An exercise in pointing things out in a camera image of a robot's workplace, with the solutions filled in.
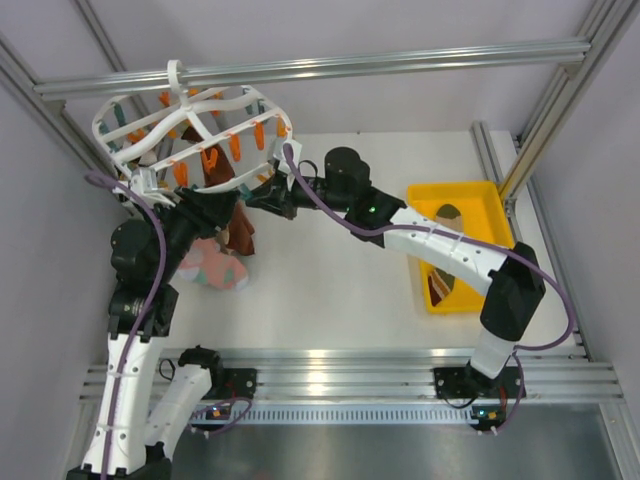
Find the pink patterned sock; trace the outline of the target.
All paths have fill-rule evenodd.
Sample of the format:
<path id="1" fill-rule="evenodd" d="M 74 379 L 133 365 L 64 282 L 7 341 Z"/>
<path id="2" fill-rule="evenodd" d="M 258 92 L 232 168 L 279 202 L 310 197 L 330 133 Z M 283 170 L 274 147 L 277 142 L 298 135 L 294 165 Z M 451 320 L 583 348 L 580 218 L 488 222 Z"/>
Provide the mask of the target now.
<path id="1" fill-rule="evenodd" d="M 181 261 L 177 274 L 185 281 L 217 290 L 240 290 L 249 281 L 241 261 L 223 253 L 213 239 L 197 239 Z"/>

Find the white round clip hanger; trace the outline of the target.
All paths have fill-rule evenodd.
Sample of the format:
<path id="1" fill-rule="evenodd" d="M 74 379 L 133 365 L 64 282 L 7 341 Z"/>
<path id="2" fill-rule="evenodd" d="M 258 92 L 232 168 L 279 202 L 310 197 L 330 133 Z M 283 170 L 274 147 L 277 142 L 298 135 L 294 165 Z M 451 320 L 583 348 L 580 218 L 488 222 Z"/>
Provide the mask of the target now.
<path id="1" fill-rule="evenodd" d="M 175 201 L 178 187 L 247 192 L 280 172 L 270 163 L 271 148 L 276 138 L 295 140 L 289 116 L 250 85 L 232 97 L 228 89 L 175 85 L 160 94 L 158 110 L 138 118 L 126 116 L 126 95 L 105 102 L 93 118 L 92 134 L 117 173 L 116 186 L 136 169 L 150 168 Z M 215 145 L 225 151 L 235 177 L 205 187 L 200 152 Z"/>

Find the tan brown sock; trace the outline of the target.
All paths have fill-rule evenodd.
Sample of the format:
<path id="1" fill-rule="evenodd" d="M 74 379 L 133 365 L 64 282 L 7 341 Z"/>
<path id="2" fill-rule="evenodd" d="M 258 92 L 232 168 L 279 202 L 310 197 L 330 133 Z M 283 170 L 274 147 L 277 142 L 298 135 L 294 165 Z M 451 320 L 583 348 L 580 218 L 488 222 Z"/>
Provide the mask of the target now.
<path id="1" fill-rule="evenodd" d="M 228 229 L 224 229 L 217 233 L 215 240 L 219 246 L 219 250 L 221 253 L 225 255 L 229 255 L 231 250 L 228 248 L 228 242 L 230 239 L 230 234 Z"/>

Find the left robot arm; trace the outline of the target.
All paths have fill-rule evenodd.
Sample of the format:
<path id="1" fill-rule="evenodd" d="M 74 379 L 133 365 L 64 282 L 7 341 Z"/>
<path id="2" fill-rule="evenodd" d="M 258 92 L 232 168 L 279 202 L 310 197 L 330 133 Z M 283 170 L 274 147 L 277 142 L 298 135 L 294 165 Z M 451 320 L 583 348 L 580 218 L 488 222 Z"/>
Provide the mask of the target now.
<path id="1" fill-rule="evenodd" d="M 228 225 L 235 191 L 178 188 L 174 207 L 143 206 L 111 236 L 107 376 L 91 443 L 69 479 L 167 479 L 177 443 L 205 397 L 225 388 L 218 352 L 186 349 L 157 403 L 152 386 L 178 300 L 171 280 L 195 241 Z"/>

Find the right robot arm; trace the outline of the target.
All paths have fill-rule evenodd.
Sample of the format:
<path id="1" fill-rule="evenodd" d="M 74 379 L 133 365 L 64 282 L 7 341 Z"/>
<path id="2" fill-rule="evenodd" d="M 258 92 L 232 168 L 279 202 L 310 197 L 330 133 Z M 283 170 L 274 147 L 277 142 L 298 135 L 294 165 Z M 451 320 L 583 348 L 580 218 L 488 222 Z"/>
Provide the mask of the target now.
<path id="1" fill-rule="evenodd" d="M 428 219 L 375 188 L 369 165 L 349 147 L 326 154 L 323 176 L 304 176 L 297 147 L 283 144 L 272 161 L 274 174 L 251 191 L 248 207 L 288 220 L 301 208 L 322 210 L 359 240 L 416 257 L 471 286 L 484 298 L 482 328 L 453 395 L 492 395 L 546 293 L 534 250 L 522 242 L 488 244 Z"/>

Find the brown sock on hanger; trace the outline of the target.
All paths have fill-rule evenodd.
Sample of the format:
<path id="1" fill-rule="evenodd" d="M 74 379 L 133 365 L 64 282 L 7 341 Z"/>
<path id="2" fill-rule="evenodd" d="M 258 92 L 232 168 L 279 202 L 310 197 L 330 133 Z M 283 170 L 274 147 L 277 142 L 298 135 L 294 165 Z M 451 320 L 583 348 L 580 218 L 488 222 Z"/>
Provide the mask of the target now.
<path id="1" fill-rule="evenodd" d="M 220 145 L 209 147 L 200 152 L 200 160 L 204 175 L 204 186 L 212 187 L 225 183 L 235 177 L 235 172 Z M 240 256 L 255 254 L 253 235 L 254 227 L 247 218 L 240 202 L 235 205 L 231 220 L 226 227 L 230 239 L 228 248 L 231 253 Z"/>

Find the yellow plastic bin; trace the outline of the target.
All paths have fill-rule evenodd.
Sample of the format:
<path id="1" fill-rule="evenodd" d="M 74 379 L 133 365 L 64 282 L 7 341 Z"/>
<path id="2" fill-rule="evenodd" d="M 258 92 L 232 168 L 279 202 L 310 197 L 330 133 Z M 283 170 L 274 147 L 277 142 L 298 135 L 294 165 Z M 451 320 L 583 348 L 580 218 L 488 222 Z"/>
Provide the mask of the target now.
<path id="1" fill-rule="evenodd" d="M 497 187 L 490 181 L 413 184 L 407 203 L 440 226 L 487 243 L 511 248 Z M 484 297 L 464 281 L 425 262 L 420 263 L 426 309 L 432 314 L 474 313 Z"/>

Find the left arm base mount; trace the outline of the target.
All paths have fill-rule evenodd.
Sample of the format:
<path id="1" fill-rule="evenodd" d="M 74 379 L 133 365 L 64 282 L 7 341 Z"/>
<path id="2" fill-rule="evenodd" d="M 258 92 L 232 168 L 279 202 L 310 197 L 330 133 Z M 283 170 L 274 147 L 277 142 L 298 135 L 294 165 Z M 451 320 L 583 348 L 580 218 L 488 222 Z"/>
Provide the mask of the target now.
<path id="1" fill-rule="evenodd" d="M 226 368 L 218 389 L 220 399 L 253 399 L 257 389 L 257 370 L 254 368 Z"/>

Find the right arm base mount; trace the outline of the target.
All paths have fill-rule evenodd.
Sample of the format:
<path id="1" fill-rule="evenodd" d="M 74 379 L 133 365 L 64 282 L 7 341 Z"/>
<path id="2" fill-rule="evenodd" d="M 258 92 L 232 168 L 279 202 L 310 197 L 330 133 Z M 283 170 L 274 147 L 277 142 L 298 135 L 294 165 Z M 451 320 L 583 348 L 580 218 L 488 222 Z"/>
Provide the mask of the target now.
<path id="1" fill-rule="evenodd" d="M 515 400 L 526 397 L 526 388 L 517 367 L 505 367 L 496 378 L 490 379 L 471 368 L 437 367 L 433 371 L 436 398 L 454 405 L 476 400 Z"/>

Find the aluminium top rail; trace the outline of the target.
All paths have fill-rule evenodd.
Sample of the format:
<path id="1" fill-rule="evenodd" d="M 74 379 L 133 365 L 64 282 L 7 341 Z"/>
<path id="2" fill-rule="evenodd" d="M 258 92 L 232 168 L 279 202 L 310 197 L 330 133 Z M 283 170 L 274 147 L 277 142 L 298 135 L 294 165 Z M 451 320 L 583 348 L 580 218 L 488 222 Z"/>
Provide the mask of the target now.
<path id="1" fill-rule="evenodd" d="M 45 100 L 136 94 L 169 89 L 235 86 L 410 74 L 447 70 L 582 62 L 591 43 L 584 37 L 512 42 L 391 53 L 304 58 L 255 64 L 188 66 L 170 60 L 161 70 L 45 79 L 34 91 Z"/>

